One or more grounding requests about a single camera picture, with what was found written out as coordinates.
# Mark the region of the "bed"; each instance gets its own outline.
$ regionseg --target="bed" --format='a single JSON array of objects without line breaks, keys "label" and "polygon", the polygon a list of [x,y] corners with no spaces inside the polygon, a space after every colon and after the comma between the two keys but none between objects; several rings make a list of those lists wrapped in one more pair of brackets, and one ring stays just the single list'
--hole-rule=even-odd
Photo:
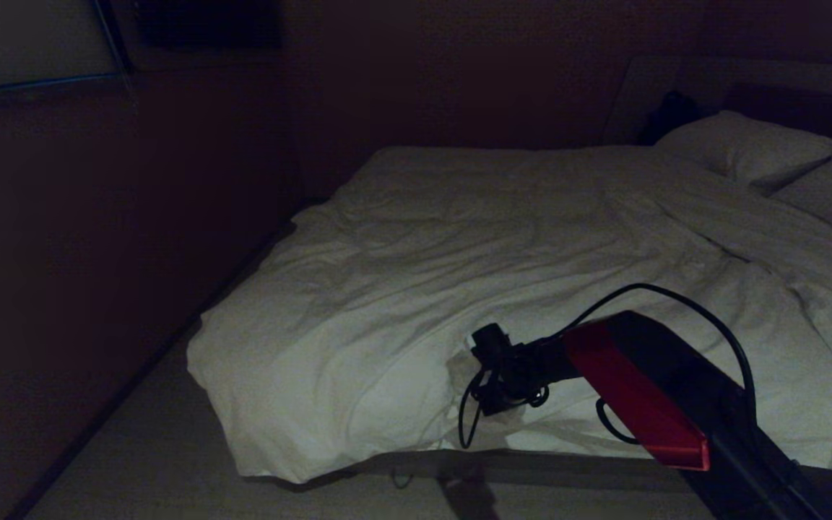
[{"label": "bed", "polygon": [[[832,137],[832,97],[798,115],[810,95],[740,85],[725,108]],[[379,454],[455,449],[471,332],[498,322],[528,342],[650,282],[734,330],[760,426],[789,458],[832,469],[832,224],[777,195],[656,147],[382,150],[202,316],[188,369],[238,471],[301,483]],[[622,309],[740,381],[726,343],[680,304],[634,292],[597,316]],[[540,408],[482,419],[472,450],[648,458],[602,427],[595,399],[585,381],[552,385]]]}]

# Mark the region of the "white bedsheet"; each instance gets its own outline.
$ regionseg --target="white bedsheet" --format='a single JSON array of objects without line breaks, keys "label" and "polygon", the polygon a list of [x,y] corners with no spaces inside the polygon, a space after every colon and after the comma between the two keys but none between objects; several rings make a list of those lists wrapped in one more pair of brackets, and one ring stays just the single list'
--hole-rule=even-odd
[{"label": "white bedsheet", "polygon": [[[789,458],[832,468],[832,227],[637,147],[379,152],[295,218],[257,273],[202,316],[188,369],[238,471],[303,482],[387,451],[456,446],[476,371],[466,338],[566,325],[628,283],[704,304],[742,340],[760,426]],[[740,382],[712,326],[628,293]],[[616,441],[587,382],[482,418],[475,450],[648,457]]]}]

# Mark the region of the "white duvet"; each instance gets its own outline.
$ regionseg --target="white duvet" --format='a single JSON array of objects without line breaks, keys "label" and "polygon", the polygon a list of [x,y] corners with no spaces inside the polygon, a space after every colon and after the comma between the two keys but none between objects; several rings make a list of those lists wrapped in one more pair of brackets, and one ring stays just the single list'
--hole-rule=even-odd
[{"label": "white duvet", "polygon": [[[202,316],[188,369],[238,471],[303,482],[387,451],[456,446],[476,371],[466,338],[555,332],[650,282],[704,304],[742,340],[760,426],[832,468],[832,227],[637,147],[379,152]],[[731,378],[712,326],[633,292],[597,316],[653,316]],[[473,449],[648,457],[616,441],[582,379],[540,408],[482,418]]]}]

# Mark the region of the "floor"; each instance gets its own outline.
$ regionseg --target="floor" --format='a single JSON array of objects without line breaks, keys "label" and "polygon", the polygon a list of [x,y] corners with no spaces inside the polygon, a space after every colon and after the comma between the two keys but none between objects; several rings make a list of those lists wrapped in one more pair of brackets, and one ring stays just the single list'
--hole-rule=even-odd
[{"label": "floor", "polygon": [[711,519],[691,493],[582,490],[357,474],[317,486],[235,473],[184,340],[122,404],[30,512],[86,519]]}]

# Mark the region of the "dark wall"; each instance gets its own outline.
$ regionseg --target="dark wall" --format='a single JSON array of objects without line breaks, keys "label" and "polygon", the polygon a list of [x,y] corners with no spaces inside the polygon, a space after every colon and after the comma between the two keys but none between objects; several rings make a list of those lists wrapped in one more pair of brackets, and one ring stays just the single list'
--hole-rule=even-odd
[{"label": "dark wall", "polygon": [[832,0],[709,0],[697,50],[832,63]]},{"label": "dark wall", "polygon": [[0,516],[300,200],[280,67],[0,98]]},{"label": "dark wall", "polygon": [[631,56],[690,53],[704,0],[288,4],[288,85],[310,194],[389,144],[595,144]]}]

